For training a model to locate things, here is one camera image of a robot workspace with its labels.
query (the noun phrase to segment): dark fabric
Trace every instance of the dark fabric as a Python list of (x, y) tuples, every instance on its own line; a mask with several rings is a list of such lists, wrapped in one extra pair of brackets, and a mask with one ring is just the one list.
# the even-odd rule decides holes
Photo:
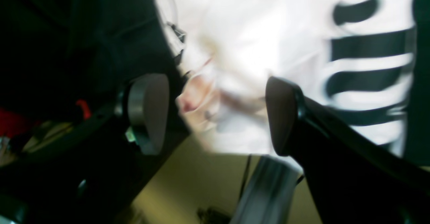
[(152, 0), (0, 0), (0, 106), (37, 119), (82, 118), (118, 85), (167, 74), (170, 112), (182, 89)]
[(430, 0), (414, 1), (414, 17), (417, 53), (404, 158), (419, 166), (430, 166)]

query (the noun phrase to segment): gray object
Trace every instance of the gray object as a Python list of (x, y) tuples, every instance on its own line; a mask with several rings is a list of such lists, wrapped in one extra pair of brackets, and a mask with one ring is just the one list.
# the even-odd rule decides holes
[(285, 224), (298, 173), (261, 157), (230, 224)]
[(163, 148), (169, 109), (169, 81), (164, 74), (147, 74), (132, 82), (127, 113), (136, 144), (143, 154)]
[(18, 223), (11, 221), (8, 218), (5, 218), (3, 216), (0, 216), (0, 224), (18, 224)]

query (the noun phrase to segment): black cable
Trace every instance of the black cable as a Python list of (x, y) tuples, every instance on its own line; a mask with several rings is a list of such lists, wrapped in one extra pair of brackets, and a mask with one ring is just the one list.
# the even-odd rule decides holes
[(172, 7), (172, 9), (173, 9), (173, 22), (169, 22), (168, 20), (167, 20), (167, 18), (166, 18), (166, 15), (164, 15), (164, 13), (163, 13), (163, 11), (162, 10), (158, 10), (161, 14), (163, 14), (163, 16), (166, 18), (166, 25), (169, 25), (169, 26), (171, 26), (171, 25), (178, 25), (178, 7), (176, 6), (176, 2), (175, 2), (175, 0), (170, 0), (170, 6)]
[(248, 180), (250, 164), (251, 164), (251, 154), (248, 155), (248, 159), (246, 160), (245, 172), (243, 173), (243, 178), (242, 178), (241, 193), (239, 194), (239, 201), (241, 201), (243, 191), (245, 189), (246, 181)]
[(205, 218), (205, 211), (199, 208), (197, 210), (197, 216), (199, 217), (200, 224), (203, 224), (203, 219)]
[(296, 186), (300, 184), (300, 182), (304, 179), (304, 175), (300, 175), (300, 177), (296, 181)]

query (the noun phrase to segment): red object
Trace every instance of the red object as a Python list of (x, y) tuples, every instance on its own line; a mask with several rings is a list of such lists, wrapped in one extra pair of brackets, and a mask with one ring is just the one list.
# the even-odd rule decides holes
[(30, 131), (39, 124), (40, 122), (37, 120), (26, 118), (0, 107), (0, 136), (12, 138)]
[(80, 106), (80, 108), (82, 109), (82, 111), (83, 111), (83, 119), (84, 120), (87, 120), (88, 118), (91, 117), (91, 115), (92, 115), (91, 114), (91, 110), (89, 109), (88, 104), (86, 103), (85, 100), (78, 100), (76, 102), (76, 105)]

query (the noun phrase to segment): floor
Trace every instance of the floor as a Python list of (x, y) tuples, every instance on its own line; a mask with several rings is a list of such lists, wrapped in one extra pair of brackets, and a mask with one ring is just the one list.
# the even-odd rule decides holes
[[(198, 208), (232, 215), (238, 203), (246, 156), (215, 155), (189, 137), (134, 201), (150, 224), (199, 224)], [(251, 171), (258, 163), (253, 156)], [(321, 224), (306, 181), (296, 188), (288, 224)]]

